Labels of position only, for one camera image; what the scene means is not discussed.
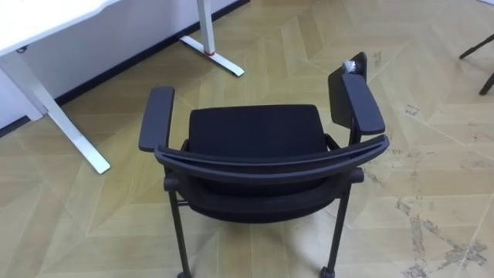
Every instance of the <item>black leg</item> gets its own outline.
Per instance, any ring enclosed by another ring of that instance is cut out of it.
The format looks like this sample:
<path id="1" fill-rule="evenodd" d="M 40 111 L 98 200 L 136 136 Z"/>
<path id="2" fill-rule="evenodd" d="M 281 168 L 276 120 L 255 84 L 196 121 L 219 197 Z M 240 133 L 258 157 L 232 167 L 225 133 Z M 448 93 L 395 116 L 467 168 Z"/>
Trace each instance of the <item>black leg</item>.
<path id="1" fill-rule="evenodd" d="M 476 46 L 473 46 L 471 49 L 465 51 L 465 53 L 463 53 L 462 55 L 460 55 L 460 59 L 463 59 L 465 57 L 467 57 L 468 55 L 474 53 L 475 51 L 477 51 L 477 49 L 483 47 L 484 45 L 488 44 L 489 42 L 493 41 L 494 40 L 494 34 L 491 35 L 490 37 L 488 37 L 487 39 L 484 39 L 481 43 L 479 43 L 478 45 Z"/>
<path id="2" fill-rule="evenodd" d="M 486 84 L 484 84 L 484 87 L 480 90 L 479 95 L 485 96 L 489 90 L 491 90 L 492 85 L 494 85 L 494 73 L 487 79 Z"/>
<path id="3" fill-rule="evenodd" d="M 178 211 L 177 192 L 168 192 L 170 196 L 171 214 L 177 233 L 178 250 L 180 252 L 180 260 L 182 261 L 182 269 L 184 272 L 178 274 L 178 278 L 192 278 L 191 270 L 188 267 L 187 249 L 185 248 L 184 230 L 182 229 L 182 221 L 180 220 L 180 212 Z"/>
<path id="4" fill-rule="evenodd" d="M 341 233 L 345 224 L 345 215 L 347 214 L 348 199 L 350 198 L 350 188 L 342 194 L 340 198 L 340 207 L 338 208 L 337 223 L 334 227 L 333 243 L 331 244 L 330 261 L 327 266 L 321 269 L 319 278 L 334 278 L 334 267 L 337 263 L 338 249 L 340 248 Z"/>
<path id="5" fill-rule="evenodd" d="M 332 151 L 332 150 L 337 150 L 340 148 L 338 143 L 329 135 L 329 134 L 324 134 L 324 137 L 326 138 L 326 146 Z"/>

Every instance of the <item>wooden floor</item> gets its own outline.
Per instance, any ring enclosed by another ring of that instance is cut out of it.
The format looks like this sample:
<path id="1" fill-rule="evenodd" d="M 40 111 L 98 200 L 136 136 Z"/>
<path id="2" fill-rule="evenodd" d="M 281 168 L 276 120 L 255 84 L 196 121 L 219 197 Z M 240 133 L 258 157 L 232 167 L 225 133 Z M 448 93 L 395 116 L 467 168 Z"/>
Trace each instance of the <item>wooden floor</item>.
<path id="1" fill-rule="evenodd" d="M 215 23 L 235 78 L 181 44 L 65 105 L 112 164 L 97 175 L 44 118 L 0 139 L 0 277 L 162 278 L 180 270 L 163 171 L 137 149 L 151 88 L 177 90 L 171 146 L 199 107 L 314 103 L 330 122 L 327 75 L 359 51 L 391 139 L 354 186 L 338 278 L 492 278 L 494 30 L 473 0 L 255 0 Z M 197 278 L 317 277 L 337 204 L 272 225 L 182 208 Z"/>

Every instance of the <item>desk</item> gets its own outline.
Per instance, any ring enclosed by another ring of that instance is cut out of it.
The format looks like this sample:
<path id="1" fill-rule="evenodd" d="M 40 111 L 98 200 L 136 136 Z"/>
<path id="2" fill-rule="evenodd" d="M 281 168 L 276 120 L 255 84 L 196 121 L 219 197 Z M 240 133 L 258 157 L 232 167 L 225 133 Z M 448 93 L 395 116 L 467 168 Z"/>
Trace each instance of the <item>desk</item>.
<path id="1" fill-rule="evenodd" d="M 21 53 L 25 51 L 25 46 L 95 16 L 118 1 L 121 0 L 0 1 L 0 69 L 4 70 L 27 99 L 23 110 L 30 120 L 38 120 L 48 114 L 100 174 L 110 169 L 110 164 L 63 113 L 48 90 L 24 63 Z M 209 0 L 197 2 L 203 43 L 189 36 L 181 38 L 181 41 L 236 76 L 241 76 L 243 69 L 215 52 Z"/>

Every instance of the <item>office chair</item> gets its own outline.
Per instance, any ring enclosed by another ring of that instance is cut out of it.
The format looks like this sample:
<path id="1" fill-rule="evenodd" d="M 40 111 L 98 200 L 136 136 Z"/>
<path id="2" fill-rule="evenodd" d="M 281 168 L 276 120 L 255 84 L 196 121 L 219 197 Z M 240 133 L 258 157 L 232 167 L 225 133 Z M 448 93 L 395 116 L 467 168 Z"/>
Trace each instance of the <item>office chair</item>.
<path id="1" fill-rule="evenodd" d="M 366 72 L 360 53 L 328 78 L 332 120 L 350 130 L 346 147 L 324 133 L 315 106 L 266 105 L 193 110 L 189 138 L 173 150 L 167 145 L 174 89 L 151 91 L 139 148 L 164 166 L 183 267 L 178 277 L 192 278 L 180 206 L 227 222 L 270 223 L 312 214 L 339 198 L 330 260 L 320 271 L 320 278 L 335 277 L 350 188 L 364 180 L 358 166 L 389 146 Z M 362 135 L 379 136 L 360 142 Z"/>
<path id="2" fill-rule="evenodd" d="M 488 44 L 489 42 L 491 42 L 493 40 L 494 40 L 494 34 L 487 37 L 487 39 L 484 39 L 483 41 L 481 41 L 478 45 L 469 48 L 462 55 L 460 55 L 459 59 L 466 58 L 467 56 L 469 56 L 470 54 L 479 50 L 481 47 L 483 47 L 484 45 Z M 482 87 L 482 89 L 480 89 L 479 95 L 485 96 L 487 94 L 487 92 L 489 92 L 489 90 L 491 90 L 492 85 L 494 85 L 494 73 L 487 79 L 487 81 L 484 84 L 484 86 Z"/>

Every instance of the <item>chair armrest pad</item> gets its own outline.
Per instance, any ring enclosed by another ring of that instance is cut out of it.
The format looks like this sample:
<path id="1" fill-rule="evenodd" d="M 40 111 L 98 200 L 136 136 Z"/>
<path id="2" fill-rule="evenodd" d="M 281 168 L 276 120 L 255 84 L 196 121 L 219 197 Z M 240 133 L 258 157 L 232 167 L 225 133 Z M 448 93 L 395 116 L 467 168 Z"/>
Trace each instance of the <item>chair armrest pad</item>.
<path id="1" fill-rule="evenodd" d="M 174 95 L 175 90 L 170 86 L 151 91 L 140 128 L 141 151 L 154 152 L 157 146 L 168 146 Z"/>
<path id="2" fill-rule="evenodd" d="M 365 79 L 357 74 L 343 74 L 341 78 L 347 90 L 354 127 L 359 134 L 375 135 L 384 133 L 383 117 Z"/>

